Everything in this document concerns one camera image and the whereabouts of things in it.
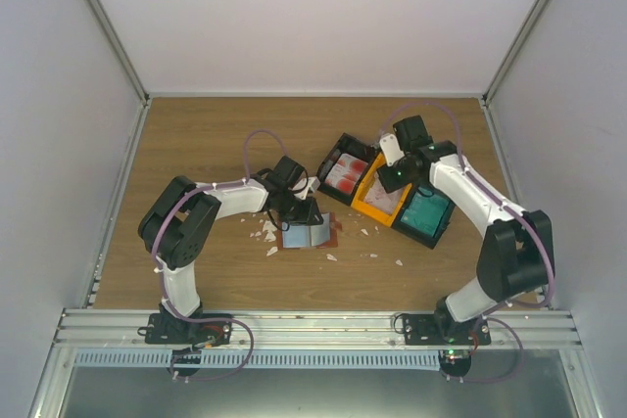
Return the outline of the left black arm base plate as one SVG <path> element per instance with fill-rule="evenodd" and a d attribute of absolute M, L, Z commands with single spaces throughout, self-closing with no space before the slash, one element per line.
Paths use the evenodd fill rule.
<path fill-rule="evenodd" d="M 214 316 L 199 310 L 191 318 L 202 319 L 203 322 L 181 320 L 161 307 L 158 313 L 149 315 L 145 326 L 137 329 L 137 334 L 148 345 L 174 346 L 167 370 L 182 379 L 190 379 L 200 371 L 203 348 L 221 347 L 230 342 L 231 314 Z"/>

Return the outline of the brown leather card holder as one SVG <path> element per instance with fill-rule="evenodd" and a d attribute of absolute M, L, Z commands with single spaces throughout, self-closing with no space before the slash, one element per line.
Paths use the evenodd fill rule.
<path fill-rule="evenodd" d="M 335 248 L 338 246 L 338 234 L 342 231 L 341 223 L 333 212 L 322 215 L 323 223 L 315 226 L 292 225 L 277 237 L 280 250 L 306 250 Z"/>

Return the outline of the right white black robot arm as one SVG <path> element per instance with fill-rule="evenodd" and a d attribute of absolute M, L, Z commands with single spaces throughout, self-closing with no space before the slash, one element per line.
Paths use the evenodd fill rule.
<path fill-rule="evenodd" d="M 512 202 L 479 175 L 461 150 L 461 141 L 434 141 L 420 116 L 381 131 L 378 147 L 385 163 L 377 171 L 383 188 L 410 183 L 448 197 L 482 237 L 476 275 L 441 298 L 434 311 L 434 333 L 454 345 L 469 323 L 519 296 L 544 287 L 555 291 L 555 256 L 550 218 Z"/>

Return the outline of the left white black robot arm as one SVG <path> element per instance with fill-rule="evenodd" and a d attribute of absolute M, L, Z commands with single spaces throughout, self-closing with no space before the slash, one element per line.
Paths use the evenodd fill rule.
<path fill-rule="evenodd" d="M 273 168 L 220 183 L 175 177 L 138 226 L 138 236 L 160 277 L 169 333 L 180 343 L 199 338 L 202 303 L 194 263 L 216 221 L 243 213 L 264 213 L 277 231 L 324 222 L 314 197 L 319 180 L 284 156 Z"/>

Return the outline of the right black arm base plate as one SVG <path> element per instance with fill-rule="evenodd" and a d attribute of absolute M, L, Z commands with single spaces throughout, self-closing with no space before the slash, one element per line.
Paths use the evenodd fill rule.
<path fill-rule="evenodd" d="M 391 326 L 404 337 L 407 346 L 438 347 L 440 371 L 451 380 L 464 380 L 474 354 L 492 343 L 485 320 L 456 323 L 444 314 L 397 313 Z"/>

